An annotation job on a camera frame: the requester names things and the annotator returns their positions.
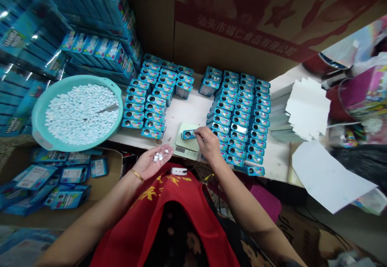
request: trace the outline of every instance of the hand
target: hand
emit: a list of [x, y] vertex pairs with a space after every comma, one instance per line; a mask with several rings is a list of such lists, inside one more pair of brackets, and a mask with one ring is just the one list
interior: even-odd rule
[[208, 128], [199, 127], [194, 131], [203, 156], [210, 164], [223, 160], [218, 137]]
[[[157, 160], [156, 162], [153, 161], [156, 153], [162, 154], [162, 160]], [[137, 172], [143, 179], [147, 180], [155, 175], [155, 173], [171, 159], [172, 154], [173, 147], [169, 146], [169, 144], [152, 148], [140, 156], [132, 170]]]

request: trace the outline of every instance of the digital scale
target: digital scale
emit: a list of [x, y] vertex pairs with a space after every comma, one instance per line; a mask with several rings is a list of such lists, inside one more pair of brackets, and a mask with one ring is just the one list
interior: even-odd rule
[[193, 125], [187, 122], [182, 122], [177, 131], [177, 135], [173, 144], [173, 148], [175, 149], [174, 155], [188, 158], [191, 160], [197, 160], [199, 156], [199, 144], [196, 139], [181, 139], [181, 133], [184, 130], [193, 130], [197, 129], [199, 126]]

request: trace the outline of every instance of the teal plastic basin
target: teal plastic basin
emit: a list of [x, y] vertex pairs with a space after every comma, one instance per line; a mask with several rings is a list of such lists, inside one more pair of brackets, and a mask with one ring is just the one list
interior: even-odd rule
[[[100, 86], [105, 86], [109, 88], [117, 97], [119, 112], [117, 121], [112, 126], [111, 130], [103, 136], [101, 139], [97, 140], [94, 143], [88, 145], [71, 145], [66, 144], [55, 138], [49, 131], [48, 127], [44, 126], [46, 124], [46, 110], [51, 100], [54, 99], [59, 94], [66, 94], [72, 90], [74, 86], [95, 84]], [[49, 86], [45, 90], [40, 98], [37, 100], [33, 110], [32, 110], [32, 136], [35, 140], [47, 150], [58, 150], [65, 152], [74, 152], [74, 151], [83, 151], [90, 148], [93, 148], [110, 136], [113, 136], [121, 128], [121, 120], [124, 111], [124, 104], [121, 98], [121, 89], [110, 79], [100, 78], [90, 75], [79, 75], [65, 78], [61, 81], [54, 83], [52, 86]]]

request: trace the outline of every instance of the white table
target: white table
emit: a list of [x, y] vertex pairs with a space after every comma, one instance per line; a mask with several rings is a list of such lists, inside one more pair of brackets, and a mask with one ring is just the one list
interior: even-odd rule
[[[282, 76], [279, 76], [271, 81], [270, 92], [273, 93], [291, 83], [296, 79], [308, 77], [310, 74], [304, 70], [302, 66], [297, 66]], [[198, 93], [200, 80], [202, 75], [194, 74], [195, 82], [193, 90], [189, 95], [188, 100], [184, 100], [178, 96], [174, 96], [171, 106], [166, 112], [166, 131], [162, 143], [173, 144], [181, 122], [188, 122], [198, 126], [205, 126], [207, 113], [214, 101], [214, 97], [206, 97]], [[151, 149], [158, 146], [155, 139], [145, 138], [141, 136], [139, 130], [122, 128], [115, 136], [109, 139], [110, 141], [118, 142], [125, 145], [135, 146], [143, 149]], [[264, 155], [263, 167], [265, 168], [265, 178], [288, 182], [289, 169], [289, 143], [283, 143], [274, 139], [270, 134], [267, 135], [266, 149]]]

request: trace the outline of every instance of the plastic bag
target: plastic bag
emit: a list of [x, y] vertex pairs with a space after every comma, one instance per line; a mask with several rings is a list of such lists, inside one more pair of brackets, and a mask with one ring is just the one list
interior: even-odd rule
[[331, 155], [349, 171], [377, 184], [387, 195], [387, 145], [334, 148]]

